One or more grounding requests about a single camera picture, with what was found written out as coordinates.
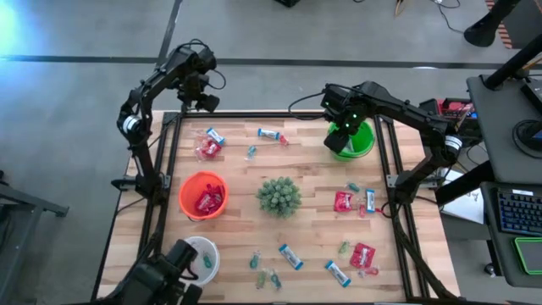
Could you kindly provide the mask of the grey metal stand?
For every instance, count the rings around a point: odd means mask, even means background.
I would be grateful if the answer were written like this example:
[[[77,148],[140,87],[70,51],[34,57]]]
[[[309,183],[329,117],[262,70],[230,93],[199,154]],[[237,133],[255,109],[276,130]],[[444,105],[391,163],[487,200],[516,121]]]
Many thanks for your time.
[[[0,170],[0,305],[7,305],[41,215],[65,217],[69,208],[18,191]]]

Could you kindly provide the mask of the black desktop device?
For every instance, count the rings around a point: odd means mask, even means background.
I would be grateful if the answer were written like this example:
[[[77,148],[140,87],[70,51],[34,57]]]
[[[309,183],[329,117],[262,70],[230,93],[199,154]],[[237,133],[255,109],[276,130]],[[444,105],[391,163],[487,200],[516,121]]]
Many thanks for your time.
[[[534,108],[542,114],[542,80],[527,81],[521,87],[521,92]]]

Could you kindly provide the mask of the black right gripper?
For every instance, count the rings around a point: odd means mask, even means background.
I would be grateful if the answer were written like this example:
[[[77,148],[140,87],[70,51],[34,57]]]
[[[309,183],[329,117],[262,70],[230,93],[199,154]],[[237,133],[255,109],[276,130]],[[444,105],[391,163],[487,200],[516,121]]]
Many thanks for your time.
[[[329,133],[324,139],[324,145],[332,152],[349,146],[350,136],[355,134],[360,125],[359,117],[352,110],[352,91],[340,86],[327,84],[323,91],[320,106],[324,109],[324,118],[335,123],[339,129]]]

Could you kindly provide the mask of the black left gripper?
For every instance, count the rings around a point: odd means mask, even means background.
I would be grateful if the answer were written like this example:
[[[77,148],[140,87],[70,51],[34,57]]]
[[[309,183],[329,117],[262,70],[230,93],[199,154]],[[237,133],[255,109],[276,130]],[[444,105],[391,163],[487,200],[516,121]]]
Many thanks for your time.
[[[177,90],[177,98],[179,100],[198,100],[196,110],[204,110],[213,113],[219,105],[220,99],[214,95],[206,95],[205,87],[208,85],[210,78],[199,72],[192,72],[180,78],[180,83]]]

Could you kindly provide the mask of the black aluminium table frame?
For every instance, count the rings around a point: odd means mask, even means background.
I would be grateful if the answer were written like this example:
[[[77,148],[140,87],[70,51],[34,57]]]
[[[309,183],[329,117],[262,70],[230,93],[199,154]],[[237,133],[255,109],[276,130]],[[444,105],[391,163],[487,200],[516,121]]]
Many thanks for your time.
[[[214,128],[225,138],[216,158],[201,160],[196,152],[193,132]],[[278,131],[289,140],[257,135],[257,130]],[[350,303],[402,302],[407,295],[431,297],[433,289],[423,280],[406,252],[399,252],[393,224],[386,218],[386,175],[399,169],[412,169],[424,150],[419,133],[400,122],[373,124],[382,137],[364,157],[350,162],[336,160],[324,146],[328,125],[323,120],[302,120],[285,112],[218,112],[212,117],[194,114],[170,131],[179,136],[176,147],[166,147],[164,161],[174,163],[169,210],[163,236],[163,249],[169,250],[179,239],[203,236],[214,242],[220,254],[218,273],[202,289],[203,303]],[[257,151],[246,161],[249,146]],[[221,176],[229,187],[225,210],[215,219],[193,222],[180,210],[181,184],[199,171]],[[300,188],[301,206],[288,219],[275,218],[260,209],[256,198],[263,182],[290,177]],[[361,187],[354,192],[347,182]],[[367,203],[366,190],[375,192],[374,213],[360,218],[357,199]],[[337,191],[354,195],[352,210],[335,212]],[[350,242],[345,257],[338,255],[342,241]],[[372,266],[379,274],[360,278],[359,269],[350,265],[357,243],[376,250]],[[293,269],[279,248],[287,244],[303,261]],[[261,253],[257,269],[249,262],[255,251]],[[342,287],[325,268],[332,260],[351,279]],[[255,287],[258,270],[268,271],[263,289]],[[277,291],[269,279],[274,269],[282,288]]]

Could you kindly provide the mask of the black pad with green edge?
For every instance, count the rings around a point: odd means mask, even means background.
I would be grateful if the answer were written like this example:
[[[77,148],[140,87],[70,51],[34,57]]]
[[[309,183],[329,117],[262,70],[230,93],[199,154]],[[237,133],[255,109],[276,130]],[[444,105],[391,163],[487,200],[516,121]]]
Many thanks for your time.
[[[517,237],[514,246],[523,271],[528,275],[542,275],[542,238]]]

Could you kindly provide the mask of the black pole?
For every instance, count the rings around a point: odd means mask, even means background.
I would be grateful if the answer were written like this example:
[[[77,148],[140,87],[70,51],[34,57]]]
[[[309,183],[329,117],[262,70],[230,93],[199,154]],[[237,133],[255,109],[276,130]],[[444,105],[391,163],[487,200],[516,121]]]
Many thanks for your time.
[[[526,47],[504,63],[496,72],[484,77],[484,85],[490,90],[499,87],[505,80],[523,68],[530,60],[542,52],[542,34],[536,36]]]
[[[482,182],[495,180],[494,171],[490,161],[478,165],[461,177],[440,187],[435,192],[438,206],[444,206],[449,202],[479,188]]]

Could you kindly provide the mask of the black keyboard with blue light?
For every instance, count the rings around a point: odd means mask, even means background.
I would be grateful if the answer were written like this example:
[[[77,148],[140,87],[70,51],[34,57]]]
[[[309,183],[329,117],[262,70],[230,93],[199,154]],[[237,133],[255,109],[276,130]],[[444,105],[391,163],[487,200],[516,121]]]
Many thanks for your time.
[[[500,188],[496,191],[501,230],[542,236],[542,196],[533,191]]]

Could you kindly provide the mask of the red and black device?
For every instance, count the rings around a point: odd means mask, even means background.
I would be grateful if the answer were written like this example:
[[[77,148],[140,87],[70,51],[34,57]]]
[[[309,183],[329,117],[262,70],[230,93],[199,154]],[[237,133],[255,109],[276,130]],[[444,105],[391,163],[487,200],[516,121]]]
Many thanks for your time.
[[[470,99],[430,99],[421,102],[419,107],[452,121],[464,147],[476,146],[483,140],[478,113]]]

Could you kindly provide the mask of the black stand foot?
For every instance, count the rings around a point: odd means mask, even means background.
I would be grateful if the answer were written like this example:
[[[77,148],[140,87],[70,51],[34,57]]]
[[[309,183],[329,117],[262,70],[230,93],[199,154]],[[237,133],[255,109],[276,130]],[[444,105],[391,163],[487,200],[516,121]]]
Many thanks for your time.
[[[493,6],[489,12],[463,32],[463,38],[471,45],[489,47],[495,40],[501,22],[522,0],[492,1]]]

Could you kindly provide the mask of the green plastic bucket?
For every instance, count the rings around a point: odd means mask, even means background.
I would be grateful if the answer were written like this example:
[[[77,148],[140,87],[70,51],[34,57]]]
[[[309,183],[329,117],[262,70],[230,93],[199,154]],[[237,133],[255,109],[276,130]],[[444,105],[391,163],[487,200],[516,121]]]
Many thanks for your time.
[[[375,141],[373,128],[368,122],[361,123],[357,133],[355,135],[350,135],[350,138],[353,141],[356,151],[354,153],[348,153],[344,149],[342,149],[340,153],[334,153],[331,151],[331,155],[336,160],[341,162],[350,162],[354,159],[364,157],[372,150]]]

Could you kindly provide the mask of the white plastic bowl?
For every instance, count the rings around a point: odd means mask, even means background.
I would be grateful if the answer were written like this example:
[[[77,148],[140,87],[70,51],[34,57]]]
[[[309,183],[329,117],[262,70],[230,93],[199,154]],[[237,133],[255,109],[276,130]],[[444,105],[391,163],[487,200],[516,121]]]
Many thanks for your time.
[[[186,238],[185,241],[197,251],[197,256],[191,263],[191,271],[198,276],[198,279],[188,280],[187,283],[203,287],[210,283],[218,273],[220,265],[218,248],[214,242],[203,236],[191,236]],[[207,253],[210,256],[213,262],[213,267],[211,269],[205,267],[202,259],[203,253]]]

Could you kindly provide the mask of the white paper sheet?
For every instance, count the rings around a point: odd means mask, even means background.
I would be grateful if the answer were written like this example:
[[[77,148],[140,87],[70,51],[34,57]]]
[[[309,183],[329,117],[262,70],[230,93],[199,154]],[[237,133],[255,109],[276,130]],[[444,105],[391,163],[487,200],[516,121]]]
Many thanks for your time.
[[[446,186],[462,177],[462,173],[447,168],[440,169],[439,174],[444,179],[442,186]],[[443,205],[442,212],[450,216],[484,225],[484,199],[481,190],[479,188],[475,189],[452,201],[446,202]]]

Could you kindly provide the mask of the faux succulent in patterned pot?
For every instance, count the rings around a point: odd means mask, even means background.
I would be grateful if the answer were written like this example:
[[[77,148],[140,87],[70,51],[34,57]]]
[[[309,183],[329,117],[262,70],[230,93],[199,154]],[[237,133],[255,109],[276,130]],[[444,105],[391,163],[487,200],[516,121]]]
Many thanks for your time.
[[[256,198],[260,209],[275,218],[288,219],[301,206],[300,188],[290,177],[264,181]]]

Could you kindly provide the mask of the black side bracket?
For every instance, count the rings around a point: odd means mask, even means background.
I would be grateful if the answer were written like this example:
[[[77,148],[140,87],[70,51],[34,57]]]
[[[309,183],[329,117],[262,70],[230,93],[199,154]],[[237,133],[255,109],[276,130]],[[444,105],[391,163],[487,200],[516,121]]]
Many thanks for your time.
[[[137,181],[135,177],[128,176],[127,178],[112,180],[111,185],[119,191],[130,191],[136,189]]]
[[[385,176],[386,185],[389,188],[395,188],[395,183],[397,181],[397,178],[398,178],[397,175],[386,175]],[[419,187],[423,189],[437,189],[444,181],[445,179],[441,176],[430,175],[429,177],[422,180]]]

